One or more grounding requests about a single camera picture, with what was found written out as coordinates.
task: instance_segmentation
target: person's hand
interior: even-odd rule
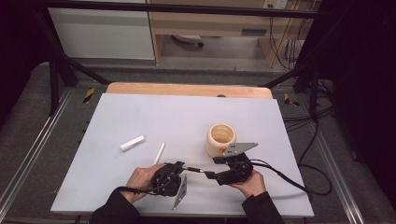
[[[250,197],[251,195],[257,196],[261,193],[267,191],[265,188],[264,177],[260,172],[253,170],[250,177],[245,182],[231,184],[231,187],[241,190],[245,197]]]
[[[151,179],[155,172],[161,169],[164,164],[155,164],[149,168],[136,167],[131,177],[129,177],[126,187],[132,189],[151,189]],[[133,194],[132,192],[123,191],[121,193],[129,203],[135,203],[146,196],[146,193]]]

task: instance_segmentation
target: black sleeve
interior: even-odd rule
[[[247,214],[249,224],[284,223],[267,191],[256,197],[250,196],[242,203],[242,207]]]
[[[114,190],[105,205],[93,212],[90,224],[132,224],[138,217],[136,208]]]

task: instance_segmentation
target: aluminum rail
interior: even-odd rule
[[[3,195],[0,197],[0,223],[5,218],[9,207],[15,200],[18,192],[20,191],[26,177],[29,175],[35,161],[38,158],[38,155],[41,152],[41,149],[46,144],[50,134],[52,133],[53,128],[55,127],[56,123],[59,120],[59,117],[64,112],[64,109],[69,101],[70,95],[73,92],[73,88],[67,88],[64,91],[64,94],[60,100],[60,105],[55,113],[47,119],[46,124],[41,129],[41,132],[38,134],[35,142],[30,147],[29,152],[26,154],[23,162],[20,165],[20,168],[12,177],[11,181],[9,182],[6,190],[4,191]]]
[[[323,11],[298,11],[280,10],[249,7],[206,7],[188,5],[167,4],[140,4],[140,3],[118,3],[118,2],[93,2],[93,1],[65,1],[65,0],[35,0],[37,7],[56,7],[74,9],[94,10],[116,10],[116,11],[147,11],[147,12],[174,12],[174,13],[196,13],[196,14],[218,14],[257,17],[281,17],[317,19],[322,16],[331,16],[331,12]]]
[[[299,99],[299,102],[302,103],[302,108],[305,114],[309,114],[305,98],[302,97],[300,94],[297,97]],[[315,125],[312,122],[310,122],[309,125],[314,132]],[[345,181],[344,176],[342,175],[341,170],[337,165],[337,162],[332,156],[332,151],[329,149],[329,146],[327,145],[326,139],[320,131],[320,128],[318,129],[316,142],[318,146],[318,151],[320,152],[321,157],[323,158],[323,162],[326,165],[327,170],[329,171],[330,178],[332,179],[332,183],[334,184],[334,188],[337,191],[341,204],[344,206],[344,210],[346,211],[346,216],[349,219],[349,223],[363,224],[364,219],[361,215],[361,210],[356,204],[355,199],[353,198],[353,195],[349,190],[347,182]]]

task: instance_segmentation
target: black metal bar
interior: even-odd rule
[[[297,80],[294,83],[294,91],[296,92],[304,92],[311,82],[312,77],[312,69],[306,70],[304,73],[301,73],[297,76]]]
[[[85,75],[95,79],[96,81],[100,82],[101,84],[110,84],[113,81],[107,80],[104,77],[101,77],[94,73],[93,71],[89,70],[88,68],[84,67],[82,64],[75,62],[73,59],[69,58],[67,55],[64,54],[64,59],[69,62],[70,65],[75,67],[80,72],[84,73]]]
[[[37,25],[40,27],[50,47],[52,48],[50,55],[54,58],[55,63],[57,63],[57,71],[64,80],[64,84],[66,86],[75,86],[78,83],[78,80],[70,66],[64,63],[64,60],[62,59],[62,53],[64,53],[64,51],[54,37],[51,29],[48,27],[46,20],[43,18],[41,10],[32,10],[32,13]]]
[[[265,88],[271,89],[271,88],[275,87],[276,85],[278,85],[279,83],[282,83],[291,77],[300,76],[302,74],[302,72],[305,71],[306,68],[307,68],[307,66],[305,66],[305,65],[296,67],[294,70],[289,71],[287,74],[285,74],[281,77],[278,77],[278,78],[268,82],[267,84],[260,85],[259,87],[265,87]]]
[[[313,71],[311,79],[311,95],[309,97],[309,114],[314,122],[318,123],[317,116],[318,99],[318,71]]]
[[[35,4],[39,7],[57,7],[57,8],[74,8],[74,9],[176,12],[176,13],[258,16],[258,17],[304,18],[304,19],[316,19],[321,16],[332,15],[331,12],[323,12],[323,11],[298,11],[298,10],[279,10],[279,9],[248,8],[248,7],[207,7],[207,6],[187,6],[187,5],[65,1],[65,0],[35,0]]]
[[[81,221],[81,216],[76,216],[75,224],[79,224],[80,221]]]
[[[50,112],[53,113],[59,106],[59,83],[58,83],[58,70],[55,60],[49,61],[49,83],[50,83]]]

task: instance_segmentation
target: gray carpet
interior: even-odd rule
[[[256,86],[266,83],[273,75],[259,75],[259,73],[241,72],[205,72],[205,71],[176,71],[176,70],[139,70],[139,69],[97,69],[104,77],[118,81],[134,82],[171,82],[194,84],[242,84]],[[304,114],[300,106],[285,105],[283,94],[286,91],[290,99],[298,100],[288,86],[293,80],[274,89],[274,97],[279,101],[279,107],[284,117],[295,117]],[[63,182],[71,161],[78,149],[78,141],[83,137],[83,130],[88,126],[92,113],[99,100],[100,93],[106,87],[96,88],[89,104],[82,103],[88,87],[74,89],[63,115],[57,123],[47,144],[43,148],[31,173],[21,188],[14,204],[7,213],[11,217],[73,219],[73,217],[52,214],[50,207],[56,194],[53,192]],[[13,113],[0,132],[1,158],[0,187],[7,185],[16,172],[30,145],[33,144],[40,128],[44,125],[49,112],[48,70],[37,67],[29,81],[28,88],[14,108]],[[319,99],[322,106],[329,105],[326,99]],[[326,137],[338,165],[351,189],[359,209],[368,223],[396,223],[393,208],[375,183],[369,170],[363,163],[354,162],[350,156],[350,147],[341,131],[337,119],[327,117],[321,119],[319,128]],[[312,130],[308,126],[290,132],[290,142],[296,156],[300,158],[303,150],[312,137]],[[314,165],[326,172],[326,167],[314,144],[307,153],[304,163]],[[313,189],[326,190],[325,180],[310,170],[303,170],[302,175],[306,185]],[[310,223],[348,223],[346,213],[338,199],[337,192],[320,197],[313,201],[315,217],[309,218]]]

